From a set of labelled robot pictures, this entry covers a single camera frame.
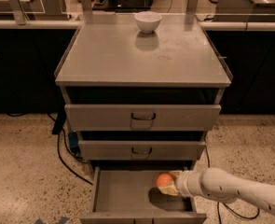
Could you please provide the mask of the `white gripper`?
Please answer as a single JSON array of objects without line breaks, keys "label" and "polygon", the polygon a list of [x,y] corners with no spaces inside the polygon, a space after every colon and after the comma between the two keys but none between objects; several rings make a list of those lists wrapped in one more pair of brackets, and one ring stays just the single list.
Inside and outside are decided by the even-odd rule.
[{"label": "white gripper", "polygon": [[200,172],[197,171],[170,171],[169,175],[175,180],[173,182],[159,186],[158,189],[162,194],[182,197],[200,196]]}]

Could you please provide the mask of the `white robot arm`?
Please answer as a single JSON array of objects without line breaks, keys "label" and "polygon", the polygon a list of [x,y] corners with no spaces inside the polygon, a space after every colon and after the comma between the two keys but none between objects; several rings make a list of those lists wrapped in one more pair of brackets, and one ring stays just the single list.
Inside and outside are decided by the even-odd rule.
[{"label": "white robot arm", "polygon": [[170,196],[200,196],[220,203],[241,199],[275,216],[274,185],[239,178],[222,169],[170,171],[157,177],[156,186]]}]

